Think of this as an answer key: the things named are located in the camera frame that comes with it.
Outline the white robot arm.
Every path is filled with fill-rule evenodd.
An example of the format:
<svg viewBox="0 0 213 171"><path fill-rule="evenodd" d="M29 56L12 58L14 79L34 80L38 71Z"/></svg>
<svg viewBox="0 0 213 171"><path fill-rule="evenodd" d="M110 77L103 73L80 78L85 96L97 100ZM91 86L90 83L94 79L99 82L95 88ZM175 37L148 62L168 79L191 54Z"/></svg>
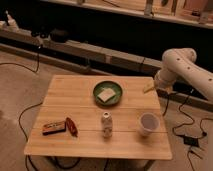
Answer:
<svg viewBox="0 0 213 171"><path fill-rule="evenodd" d="M213 73L197 66L196 51L192 48L173 48L162 55L162 67L154 80L143 87L147 93L153 89L171 91L178 77L182 77L206 99L213 103Z"/></svg>

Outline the yellow hook end tool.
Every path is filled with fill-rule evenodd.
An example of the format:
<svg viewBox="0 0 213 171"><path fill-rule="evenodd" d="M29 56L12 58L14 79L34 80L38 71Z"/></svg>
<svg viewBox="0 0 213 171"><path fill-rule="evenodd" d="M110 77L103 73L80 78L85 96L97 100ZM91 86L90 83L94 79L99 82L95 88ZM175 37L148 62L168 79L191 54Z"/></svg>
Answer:
<svg viewBox="0 0 213 171"><path fill-rule="evenodd" d="M147 84L144 88L143 88L143 93L147 93L151 90L153 90L155 88L154 84Z"/></svg>

